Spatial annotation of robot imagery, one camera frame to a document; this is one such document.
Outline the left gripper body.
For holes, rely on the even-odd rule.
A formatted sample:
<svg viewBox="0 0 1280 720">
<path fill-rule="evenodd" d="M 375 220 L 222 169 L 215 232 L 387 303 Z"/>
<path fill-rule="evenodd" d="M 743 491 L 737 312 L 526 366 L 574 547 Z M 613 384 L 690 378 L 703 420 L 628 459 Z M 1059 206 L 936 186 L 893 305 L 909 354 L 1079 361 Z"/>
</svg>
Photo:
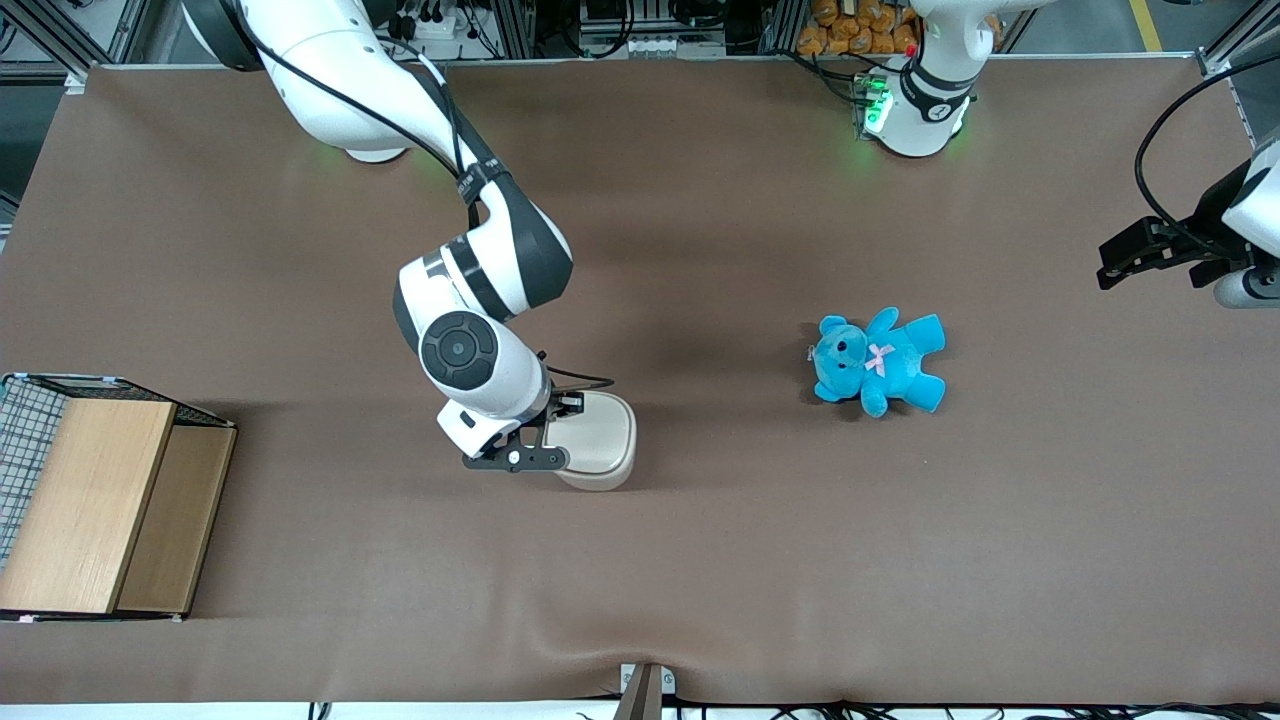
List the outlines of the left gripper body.
<svg viewBox="0 0 1280 720">
<path fill-rule="evenodd" d="M 1277 260 L 1279 138 L 1263 138 L 1251 159 L 1222 178 L 1222 224 L 1245 247 L 1249 265 Z"/>
</svg>

